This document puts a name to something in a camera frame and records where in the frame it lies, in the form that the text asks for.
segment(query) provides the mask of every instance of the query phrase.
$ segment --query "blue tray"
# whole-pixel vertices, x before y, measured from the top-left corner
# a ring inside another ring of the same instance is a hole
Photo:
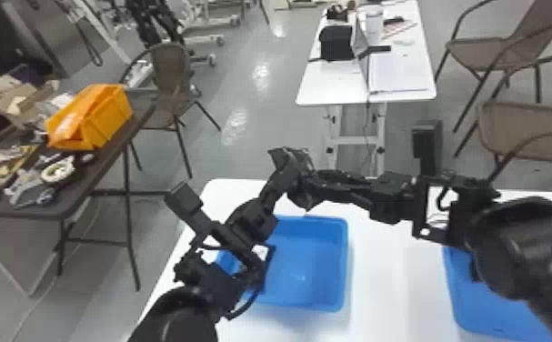
[[[347,262],[347,223],[339,218],[278,216],[276,246],[257,303],[337,312],[344,305]],[[216,262],[235,273],[239,262],[220,252]]]
[[[501,298],[485,284],[473,282],[471,255],[445,247],[443,258],[452,311],[459,326],[475,334],[525,342],[552,342],[552,334],[524,303]]]

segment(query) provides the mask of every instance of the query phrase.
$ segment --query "white bottle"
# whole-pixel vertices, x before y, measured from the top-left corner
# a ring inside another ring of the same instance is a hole
[[[366,19],[366,40],[369,45],[379,45],[382,32],[384,31],[384,9],[379,5],[372,5],[365,11]]]

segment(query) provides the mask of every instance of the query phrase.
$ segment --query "brown mesh chair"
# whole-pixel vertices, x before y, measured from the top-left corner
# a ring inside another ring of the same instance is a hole
[[[493,181],[513,159],[552,162],[552,107],[486,102],[477,117],[482,145],[504,156],[489,176]]]
[[[471,106],[481,92],[487,78],[497,70],[505,73],[508,85],[509,74],[521,65],[534,67],[536,100],[541,102],[541,71],[532,64],[552,41],[552,0],[535,0],[524,15],[516,30],[509,37],[481,37],[457,39],[463,20],[478,8],[494,2],[484,0],[468,8],[457,20],[451,40],[446,44],[446,52],[441,58],[435,82],[438,80],[447,58],[452,55],[479,82],[473,95],[454,126],[454,132],[462,124]]]
[[[149,118],[143,129],[176,132],[178,143],[185,160],[186,172],[189,178],[193,177],[185,142],[180,132],[185,124],[180,116],[186,113],[192,106],[197,107],[212,122],[218,131],[221,130],[216,120],[207,112],[206,108],[196,99],[191,91],[191,61],[186,49],[178,43],[163,43],[146,49],[127,67],[120,83],[124,83],[129,71],[145,55],[150,54],[155,74],[156,110]],[[139,156],[134,144],[131,144],[137,168],[142,170]]]
[[[530,62],[529,64],[527,65],[518,65],[516,69],[513,69],[512,71],[509,72],[508,75],[504,75],[503,78],[501,78],[500,82],[498,83],[496,89],[494,90],[494,92],[492,93],[492,96],[490,97],[490,100],[491,101],[494,101],[497,96],[498,96],[498,93],[500,92],[500,89],[502,89],[502,87],[507,83],[507,78],[511,75],[514,75],[516,72],[520,71],[520,70],[524,70],[528,67],[539,67],[540,65],[544,65],[544,64],[547,64],[547,63],[552,63],[552,55],[550,56],[547,56],[547,57],[542,57],[542,58],[539,58],[538,60],[536,61],[533,61],[533,62]],[[535,109],[537,111],[543,111],[543,109],[549,111],[549,107],[543,107],[543,106],[535,106]],[[483,106],[480,106],[478,108],[478,114],[477,116],[478,117],[483,117],[483,113],[484,112],[484,107]],[[517,117],[515,120],[519,120],[519,121],[507,121],[509,119],[511,119],[511,117],[513,116],[509,116],[509,114],[507,114],[508,117],[507,119],[503,119],[503,121],[499,121],[501,124],[503,125],[507,125],[507,126],[504,126],[504,127],[500,127],[498,129],[497,132],[500,132],[500,130],[506,130],[508,132],[510,132],[511,134],[511,137],[514,138],[514,139],[517,139],[518,136],[516,136],[516,133],[517,133],[517,130],[520,130],[522,128],[520,127],[527,127],[527,124],[530,123],[532,126],[534,125],[534,122],[532,121],[533,120],[533,116],[532,114],[530,114],[528,116],[528,118],[524,119],[523,117]],[[460,145],[458,146],[458,148],[456,149],[456,152],[454,153],[454,157],[458,157],[460,156],[460,153],[462,152],[463,148],[467,145],[467,142],[468,140],[470,139],[470,137],[473,135],[473,133],[475,133],[475,131],[477,130],[477,128],[480,126],[480,120],[476,119],[475,120],[475,123],[473,123],[473,125],[468,129],[467,133],[465,134],[465,137],[462,139],[462,141],[460,142]],[[484,134],[483,136],[493,136],[492,134]],[[497,153],[495,155],[495,160],[497,161],[498,160],[498,156],[497,155],[502,155],[502,150],[500,151],[500,153]]]

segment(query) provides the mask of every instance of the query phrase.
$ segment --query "orange plastic box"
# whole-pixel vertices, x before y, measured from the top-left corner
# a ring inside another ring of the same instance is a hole
[[[103,146],[131,115],[122,85],[90,85],[45,121],[48,145],[93,150]]]

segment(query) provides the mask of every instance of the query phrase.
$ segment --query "robotic arm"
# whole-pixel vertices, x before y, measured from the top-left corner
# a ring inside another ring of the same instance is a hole
[[[552,330],[552,202],[528,197],[498,203],[500,194],[484,180],[445,176],[407,176],[386,172],[367,179],[337,170],[315,170],[304,150],[269,151],[276,171],[257,198],[238,207],[223,224],[201,210],[203,203],[187,185],[166,196],[167,205],[196,232],[189,251],[175,266],[184,283],[163,295],[135,330],[130,342],[216,342],[215,324],[234,319],[254,302],[266,274],[266,262],[253,252],[276,228],[276,201],[284,194],[310,210],[323,201],[349,203],[365,209],[373,220],[394,225],[411,221],[412,236],[471,252],[479,278],[502,297],[525,300]],[[437,206],[447,211],[446,228],[427,223],[428,190],[442,186]],[[441,201],[452,190],[456,201]],[[219,246],[209,246],[212,236]],[[242,264],[228,275],[207,264],[201,249],[230,251]],[[254,289],[244,305],[242,294]]]

